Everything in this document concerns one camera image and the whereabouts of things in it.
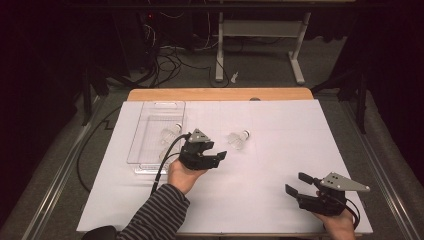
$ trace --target striped shirt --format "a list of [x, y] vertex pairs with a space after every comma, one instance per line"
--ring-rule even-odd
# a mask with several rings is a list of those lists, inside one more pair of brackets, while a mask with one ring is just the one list
[[141, 206], [117, 239], [175, 239], [189, 205], [180, 190], [164, 184]]

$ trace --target clear plastic container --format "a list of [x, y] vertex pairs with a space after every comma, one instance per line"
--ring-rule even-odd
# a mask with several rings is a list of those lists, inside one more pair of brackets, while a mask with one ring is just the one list
[[[144, 102], [127, 163], [136, 174], [156, 174], [166, 151], [184, 129], [185, 102]], [[178, 153], [177, 142], [172, 153]], [[170, 158], [161, 174], [166, 174]]]

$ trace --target wire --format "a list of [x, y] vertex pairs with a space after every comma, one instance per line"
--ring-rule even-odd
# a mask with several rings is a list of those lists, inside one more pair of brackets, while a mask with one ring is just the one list
[[110, 117], [113, 113], [115, 113], [118, 109], [120, 109], [122, 106], [119, 106], [119, 107], [117, 107], [117, 108], [115, 108], [114, 110], [112, 110], [108, 115], [106, 115], [106, 117], [104, 117], [97, 125], [96, 125], [96, 127], [94, 128], [94, 130], [91, 132], [91, 134], [88, 136], [88, 138], [87, 138], [87, 140], [84, 142], [84, 144], [82, 145], [82, 147], [81, 147], [81, 151], [79, 152], [79, 154], [78, 154], [78, 157], [77, 157], [77, 175], [78, 175], [78, 180], [79, 180], [79, 182], [81, 183], [81, 186], [88, 192], [88, 193], [90, 193], [91, 192], [91, 189], [89, 188], [89, 187], [87, 187], [87, 185], [84, 183], [84, 181], [83, 181], [83, 179], [82, 179], [82, 177], [81, 177], [81, 172], [80, 172], [80, 159], [81, 159], [81, 156], [82, 156], [82, 153], [84, 152], [84, 149], [85, 149], [85, 147], [87, 146], [87, 144], [88, 144], [88, 142], [90, 141], [90, 139], [91, 139], [91, 137], [93, 137], [93, 135], [94, 135], [94, 133], [96, 133], [96, 131], [97, 131], [97, 129], [100, 127], [100, 125], [102, 124], [102, 123], [106, 123], [106, 126], [105, 126], [105, 130], [113, 130], [113, 127], [111, 128], [111, 127], [109, 127], [109, 120], [107, 120], [107, 118], [108, 117]]
[[228, 40], [238, 40], [240, 42], [240, 49], [239, 50], [228, 50], [228, 49], [223, 49], [224, 52], [229, 52], [229, 53], [241, 53], [244, 49], [244, 38], [243, 37], [227, 37], [225, 38], [227, 41]]
[[180, 63], [181, 63], [181, 65], [184, 65], [184, 66], [186, 66], [186, 67], [189, 67], [189, 68], [193, 68], [193, 69], [200, 69], [200, 70], [202, 70], [202, 69], [208, 69], [208, 73], [209, 73], [209, 80], [210, 80], [210, 78], [211, 78], [211, 67], [195, 67], [195, 66], [192, 66], [192, 65], [189, 65], [189, 64], [186, 64], [186, 63], [184, 63], [179, 57], [178, 57], [178, 54], [177, 54], [177, 49], [175, 49], [174, 50], [174, 52], [175, 52], [175, 58], [177, 58], [178, 59], [178, 61], [180, 61]]
[[208, 39], [207, 39], [206, 44], [203, 48], [196, 49], [196, 50], [205, 50], [205, 49], [207, 49], [208, 44], [209, 44], [209, 40], [210, 40], [210, 36], [211, 36], [211, 19], [210, 19], [209, 12], [207, 12], [207, 16], [208, 16]]
[[180, 17], [182, 17], [183, 15], [184, 15], [184, 12], [182, 12], [180, 15], [178, 15], [178, 16], [170, 16], [170, 15], [167, 15], [167, 14], [165, 14], [165, 13], [163, 13], [163, 12], [159, 12], [160, 14], [162, 14], [163, 16], [165, 16], [165, 17], [168, 17], [168, 18], [180, 18]]
[[[225, 88], [225, 87], [227, 87], [227, 86], [230, 84], [230, 78], [228, 77], [228, 75], [227, 75], [227, 71], [225, 71], [224, 66], [222, 66], [222, 65], [221, 65], [221, 63], [219, 63], [218, 59], [216, 59], [216, 62], [217, 62], [217, 63], [218, 63], [218, 65], [222, 68], [222, 71], [224, 71], [224, 76], [225, 76], [225, 78], [227, 79], [227, 83], [223, 86], [223, 88]], [[214, 86], [214, 85], [212, 84], [212, 81], [210, 81], [210, 84], [211, 84], [211, 86], [212, 86], [212, 87], [214, 87], [214, 88], [216, 88], [216, 87], [217, 87], [217, 86]]]
[[[178, 63], [178, 62], [175, 62], [174, 60], [172, 60], [172, 58], [171, 57], [169, 57], [169, 56], [164, 56], [164, 55], [158, 55], [159, 57], [163, 57], [163, 58], [166, 58], [168, 61], [165, 61], [165, 62], [162, 62], [162, 63], [157, 63], [158, 64], [158, 69], [159, 70], [162, 70], [162, 71], [164, 71], [164, 72], [169, 72], [169, 74], [168, 74], [168, 76], [165, 78], [165, 79], [163, 79], [163, 80], [159, 80], [159, 78], [156, 78], [155, 79], [155, 81], [154, 82], [152, 82], [152, 84], [150, 85], [150, 87], [151, 88], [156, 88], [156, 87], [159, 87], [161, 84], [163, 84], [163, 83], [165, 83], [165, 82], [168, 82], [169, 80], [171, 80], [171, 79], [173, 79], [173, 78], [175, 78], [179, 73], [180, 73], [180, 71], [181, 71], [181, 64], [180, 63]], [[173, 69], [171, 69], [171, 70], [165, 70], [165, 69], [163, 69], [163, 68], [161, 68], [160, 66], [162, 65], [162, 64], [164, 64], [164, 63], [171, 63], [173, 66], [174, 66], [174, 68]]]
[[257, 44], [262, 44], [262, 45], [269, 45], [269, 44], [275, 44], [275, 43], [279, 42], [280, 40], [284, 40], [285, 39], [283, 37], [279, 37], [276, 40], [273, 40], [271, 42], [263, 42], [263, 41], [253, 40], [255, 38], [258, 38], [258, 37], [247, 37], [246, 38], [246, 41], [252, 42], [252, 43], [257, 43]]
[[183, 135], [180, 135], [179, 137], [177, 137], [172, 143], [171, 143], [171, 145], [169, 146], [169, 148], [168, 148], [168, 151], [166, 151], [166, 154], [165, 154], [165, 156], [163, 157], [163, 160], [162, 160], [162, 163], [160, 164], [160, 166], [159, 166], [159, 169], [158, 169], [158, 173], [156, 174], [156, 177], [155, 177], [155, 182], [153, 183], [153, 186], [152, 186], [152, 191], [150, 192], [150, 196], [151, 195], [153, 195], [153, 193], [154, 192], [156, 192], [156, 189], [157, 189], [157, 187], [158, 187], [158, 184], [159, 184], [159, 180], [160, 180], [160, 177], [162, 176], [162, 174], [161, 174], [161, 172], [162, 172], [162, 168], [163, 168], [163, 165], [165, 165], [165, 162], [166, 162], [166, 160], [168, 160], [168, 158], [170, 157], [168, 157], [168, 155], [169, 155], [169, 153], [171, 152], [171, 150], [172, 150], [172, 148], [174, 147], [174, 145], [179, 141], [179, 140], [181, 140], [182, 138], [184, 138], [184, 139], [187, 139], [187, 138], [189, 138], [191, 136], [191, 134], [183, 134]]
[[147, 25], [147, 24], [143, 24], [143, 26], [145, 26], [145, 27], [147, 27], [149, 29], [149, 32], [147, 34], [146, 39], [149, 39], [149, 37], [150, 37], [150, 31], [153, 32], [152, 47], [154, 47], [155, 46], [155, 43], [156, 43], [156, 32], [155, 32], [155, 30], [152, 27], [150, 27], [149, 25]]
[[[216, 45], [218, 45], [218, 41], [216, 41], [214, 44], [212, 44], [212, 45], [209, 45], [209, 46], [207, 46], [207, 47], [203, 47], [203, 48], [195, 48], [195, 49], [193, 49], [194, 51], [204, 51], [204, 50], [209, 50], [209, 49], [213, 49], [214, 47], [216, 47]], [[171, 46], [171, 45], [165, 45], [165, 46], [162, 46], [162, 47], [160, 47], [161, 49], [169, 49], [169, 48], [176, 48], [176, 49], [178, 49], [178, 50], [186, 50], [185, 48], [183, 48], [183, 47], [177, 47], [177, 46]]]
[[356, 209], [356, 213], [352, 210], [352, 208], [350, 208], [348, 205], [346, 205], [345, 203], [343, 203], [342, 201], [340, 201], [339, 199], [337, 199], [337, 198], [335, 198], [335, 197], [333, 197], [333, 196], [330, 196], [330, 195], [328, 195], [328, 194], [326, 194], [326, 196], [327, 197], [329, 197], [329, 198], [331, 198], [332, 200], [334, 200], [334, 201], [336, 201], [337, 203], [339, 203], [340, 205], [342, 205], [342, 206], [344, 206], [351, 214], [352, 214], [352, 216], [353, 216], [353, 218], [355, 219], [355, 221], [354, 221], [354, 223], [353, 223], [353, 229], [356, 229], [356, 227], [358, 227], [358, 225], [359, 225], [359, 222], [360, 222], [360, 220], [361, 220], [361, 213], [359, 212], [359, 209], [358, 209], [358, 207], [350, 200], [350, 199], [347, 199], [346, 198], [346, 200], [347, 201], [349, 201], [354, 207], [355, 207], [355, 209]]

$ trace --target electrical cord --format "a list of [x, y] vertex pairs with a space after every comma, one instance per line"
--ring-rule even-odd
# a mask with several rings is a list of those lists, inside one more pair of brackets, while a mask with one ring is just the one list
[[[158, 63], [158, 66], [159, 66], [158, 68], [159, 68], [159, 70], [161, 70], [163, 72], [168, 72], [168, 76], [163, 80], [159, 80], [159, 78], [156, 78], [156, 81], [154, 81], [154, 82], [157, 82], [157, 83], [150, 85], [149, 87], [151, 87], [151, 88], [158, 88], [161, 84], [168, 82], [168, 81], [172, 80], [173, 78], [175, 78], [181, 71], [181, 64], [172, 60], [171, 57], [164, 56], [164, 55], [159, 55], [159, 57], [167, 59], [167, 61], [165, 61], [165, 62]], [[166, 70], [166, 69], [161, 68], [161, 66], [165, 63], [171, 63], [174, 68], [172, 68], [171, 70]]]
[[159, 12], [159, 13], [161, 15], [167, 17], [167, 18], [180, 18], [180, 17], [182, 17], [184, 15], [184, 12], [181, 12], [180, 15], [178, 15], [178, 16], [171, 16], [171, 15], [165, 14], [163, 12]]
[[106, 123], [106, 126], [104, 128], [104, 130], [113, 130], [113, 127], [109, 127], [109, 123], [110, 120], [107, 120], [107, 118], [109, 118], [113, 113], [115, 113], [118, 109], [120, 109], [122, 106], [119, 106], [117, 108], [115, 108], [114, 110], [112, 110], [108, 115], [106, 115], [106, 117], [104, 117], [97, 125], [96, 127], [93, 129], [93, 131], [91, 132], [91, 134], [88, 136], [88, 138], [85, 140], [84, 144], [81, 147], [81, 151], [78, 154], [77, 157], [77, 175], [78, 175], [78, 180], [81, 184], [81, 186], [88, 192], [91, 192], [91, 189], [84, 183], [82, 177], [81, 177], [81, 172], [80, 172], [80, 160], [81, 160], [81, 156], [82, 153], [84, 152], [85, 147], [87, 146], [88, 142], [90, 141], [90, 139], [93, 137], [94, 133], [96, 133], [97, 129], [100, 127], [100, 125], [102, 125], [102, 123]]
[[228, 52], [228, 53], [241, 53], [244, 49], [244, 38], [243, 37], [226, 37], [225, 38], [227, 41], [228, 40], [234, 40], [234, 41], [238, 41], [240, 43], [240, 49], [238, 50], [229, 50], [229, 49], [222, 49], [222, 51], [224, 52]]
[[155, 177], [155, 182], [153, 183], [153, 186], [152, 186], [152, 191], [150, 192], [150, 196], [151, 195], [153, 195], [153, 193], [154, 192], [156, 192], [156, 189], [157, 189], [157, 187], [158, 187], [158, 184], [159, 184], [159, 180], [160, 180], [160, 177], [162, 176], [162, 174], [161, 174], [161, 172], [162, 172], [162, 168], [163, 168], [163, 165], [165, 165], [165, 162], [166, 162], [166, 160], [168, 160], [168, 155], [169, 155], [169, 153], [171, 152], [171, 150], [172, 150], [172, 148], [174, 147], [174, 145], [179, 141], [179, 140], [181, 140], [181, 139], [187, 139], [187, 138], [189, 138], [191, 136], [191, 134], [183, 134], [183, 135], [180, 135], [180, 136], [178, 136], [172, 143], [171, 143], [171, 145], [169, 146], [169, 148], [168, 148], [168, 151], [166, 151], [166, 154], [165, 154], [165, 156], [163, 157], [163, 160], [162, 160], [162, 163], [160, 164], [160, 166], [159, 166], [159, 169], [158, 169], [158, 173], [156, 174], [156, 177]]
[[279, 37], [276, 40], [273, 40], [271, 42], [263, 42], [263, 41], [253, 40], [255, 38], [258, 38], [258, 37], [246, 37], [246, 41], [247, 42], [256, 43], [256, 44], [261, 44], [261, 45], [270, 45], [270, 44], [275, 44], [275, 43], [279, 42], [280, 40], [284, 40], [285, 39], [283, 37]]
[[212, 69], [211, 67], [195, 67], [195, 66], [186, 64], [178, 57], [176, 48], [174, 49], [174, 52], [175, 52], [175, 58], [177, 58], [177, 60], [180, 62], [181, 65], [184, 65], [186, 67], [193, 68], [193, 69], [199, 69], [199, 70], [208, 69], [208, 79], [209, 80], [211, 79], [211, 69]]
[[361, 221], [361, 213], [359, 212], [358, 207], [350, 199], [346, 199], [347, 201], [349, 201], [355, 207], [356, 212], [357, 212], [357, 213], [355, 213], [352, 210], [352, 208], [350, 208], [349, 206], [347, 206], [345, 203], [343, 203], [339, 199], [337, 199], [337, 198], [335, 198], [333, 196], [330, 196], [330, 195], [325, 195], [325, 196], [327, 196], [328, 198], [331, 198], [332, 200], [336, 201], [340, 205], [344, 206], [352, 214], [353, 218], [355, 219], [355, 221], [353, 222], [353, 229], [356, 229], [356, 227], [358, 227], [358, 225], [359, 225], [359, 222]]
[[[218, 61], [218, 59], [216, 59], [216, 62], [218, 63], [218, 65], [222, 68], [222, 71], [224, 71], [224, 76], [225, 76], [225, 79], [227, 79], [227, 83], [224, 85], [224, 86], [222, 86], [222, 88], [226, 88], [229, 84], [230, 84], [230, 78], [228, 77], [228, 75], [227, 75], [227, 71], [225, 71], [225, 68], [224, 68], [224, 66], [222, 66], [221, 65], [221, 63], [219, 63], [219, 61]], [[211, 86], [212, 87], [214, 87], [214, 88], [216, 88], [217, 86], [214, 86], [213, 84], [212, 84], [212, 81], [209, 81], [210, 82], [210, 84], [211, 84]]]

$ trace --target hand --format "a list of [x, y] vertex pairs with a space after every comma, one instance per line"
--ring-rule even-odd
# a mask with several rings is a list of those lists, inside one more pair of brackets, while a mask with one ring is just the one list
[[325, 226], [328, 234], [333, 240], [351, 240], [355, 239], [353, 229], [353, 216], [348, 210], [343, 210], [339, 216], [324, 216], [313, 213], [319, 218]]
[[207, 170], [190, 170], [178, 159], [172, 162], [168, 169], [168, 183], [178, 188], [184, 195], [191, 190], [196, 180], [207, 172]]

